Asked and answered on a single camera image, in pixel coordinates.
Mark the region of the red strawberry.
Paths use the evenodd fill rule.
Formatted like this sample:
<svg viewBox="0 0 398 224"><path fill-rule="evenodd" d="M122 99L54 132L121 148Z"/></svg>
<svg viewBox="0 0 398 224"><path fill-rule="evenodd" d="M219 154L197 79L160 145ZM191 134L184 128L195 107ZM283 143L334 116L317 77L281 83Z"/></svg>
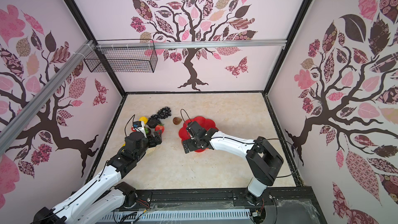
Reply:
<svg viewBox="0 0 398 224"><path fill-rule="evenodd" d="M164 130L165 130L165 127L164 127L164 125L162 125L162 124L158 124L158 125L155 127L155 131L157 131L157 132L159 132L159 133L163 133Z"/></svg>

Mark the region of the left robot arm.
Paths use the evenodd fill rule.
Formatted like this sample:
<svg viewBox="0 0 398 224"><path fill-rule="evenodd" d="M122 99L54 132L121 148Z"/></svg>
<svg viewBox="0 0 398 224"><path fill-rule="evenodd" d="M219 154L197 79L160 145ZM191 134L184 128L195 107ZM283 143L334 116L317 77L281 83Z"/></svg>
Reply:
<svg viewBox="0 0 398 224"><path fill-rule="evenodd" d="M106 162L100 173L55 207L43 207L35 214L33 223L91 224L117 208L134 207L140 202L136 189L122 179L137 166L148 148L161 143L161 131L154 131L150 136L141 131L130 133L125 137L124 146Z"/></svg>

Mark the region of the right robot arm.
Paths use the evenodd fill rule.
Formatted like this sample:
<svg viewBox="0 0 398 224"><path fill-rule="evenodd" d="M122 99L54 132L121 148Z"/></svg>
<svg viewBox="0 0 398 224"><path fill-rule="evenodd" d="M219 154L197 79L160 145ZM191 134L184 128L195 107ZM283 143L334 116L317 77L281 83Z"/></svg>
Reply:
<svg viewBox="0 0 398 224"><path fill-rule="evenodd" d="M225 134L218 129L205 129L198 122L185 123L189 138L182 140L185 153L199 150L220 150L239 156L248 162L253 178L248 184L244 198L253 206L263 199L263 193L272 186L284 164L281 154L268 139L242 139Z"/></svg>

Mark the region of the cream white pear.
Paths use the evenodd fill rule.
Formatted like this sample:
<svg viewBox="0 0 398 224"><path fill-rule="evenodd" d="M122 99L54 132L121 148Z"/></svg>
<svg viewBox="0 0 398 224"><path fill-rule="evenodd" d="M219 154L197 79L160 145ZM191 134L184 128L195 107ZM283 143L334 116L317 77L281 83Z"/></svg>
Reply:
<svg viewBox="0 0 398 224"><path fill-rule="evenodd" d="M155 148L155 147L148 148L148 149L146 150L146 155L150 155L150 154L152 154L152 153L153 153L155 150L156 150L156 148Z"/></svg>

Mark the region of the red flower-shaped bowl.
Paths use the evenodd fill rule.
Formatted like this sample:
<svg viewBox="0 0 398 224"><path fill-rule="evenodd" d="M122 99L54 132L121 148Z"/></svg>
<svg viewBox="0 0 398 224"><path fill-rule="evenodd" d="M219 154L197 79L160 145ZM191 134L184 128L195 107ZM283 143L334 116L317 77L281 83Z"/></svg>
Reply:
<svg viewBox="0 0 398 224"><path fill-rule="evenodd" d="M197 116L186 120L178 135L185 153L203 152L206 149L214 149L210 140L212 135L218 131L213 120Z"/></svg>

